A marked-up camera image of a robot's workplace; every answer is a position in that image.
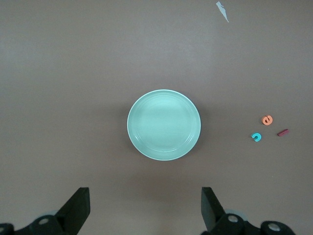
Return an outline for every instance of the gray tabletop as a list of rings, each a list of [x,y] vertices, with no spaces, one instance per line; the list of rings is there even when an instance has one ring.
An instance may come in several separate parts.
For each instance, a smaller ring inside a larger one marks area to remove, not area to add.
[[[198,235],[209,186],[255,226],[310,234],[313,1],[221,3],[229,22],[211,0],[1,1],[0,222],[21,228],[89,187],[81,235]],[[174,161],[127,133],[133,103],[157,89],[201,116]]]

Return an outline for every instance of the torn label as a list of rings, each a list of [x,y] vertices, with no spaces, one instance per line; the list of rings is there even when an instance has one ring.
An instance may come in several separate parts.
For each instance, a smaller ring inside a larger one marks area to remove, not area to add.
[[[218,6],[220,12],[223,14],[223,16],[225,17],[227,22],[229,23],[229,21],[227,19],[227,15],[226,15],[226,10],[224,9],[224,6],[219,1],[216,3],[216,5]]]

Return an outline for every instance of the mint green plate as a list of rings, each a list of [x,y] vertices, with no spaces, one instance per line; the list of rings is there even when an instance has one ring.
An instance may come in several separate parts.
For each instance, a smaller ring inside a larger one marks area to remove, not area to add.
[[[132,106],[128,135],[143,155],[160,161],[182,157],[196,144],[201,130],[195,105],[181,93],[156,90]]]

